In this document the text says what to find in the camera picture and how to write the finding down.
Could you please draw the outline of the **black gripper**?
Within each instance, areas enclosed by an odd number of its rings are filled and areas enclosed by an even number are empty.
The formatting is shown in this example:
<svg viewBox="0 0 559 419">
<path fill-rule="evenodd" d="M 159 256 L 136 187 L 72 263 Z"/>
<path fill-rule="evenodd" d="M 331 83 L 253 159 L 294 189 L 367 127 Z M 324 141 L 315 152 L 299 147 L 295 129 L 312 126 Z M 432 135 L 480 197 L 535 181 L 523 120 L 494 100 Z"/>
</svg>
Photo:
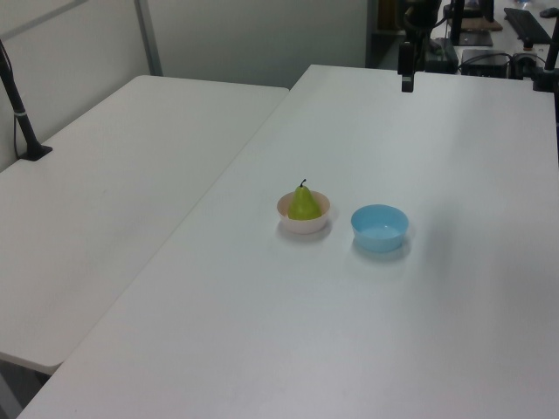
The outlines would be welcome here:
<svg viewBox="0 0 559 419">
<path fill-rule="evenodd" d="M 399 74 L 402 76 L 402 92 L 412 93 L 414 89 L 413 43 L 403 42 L 399 45 Z"/>
</svg>

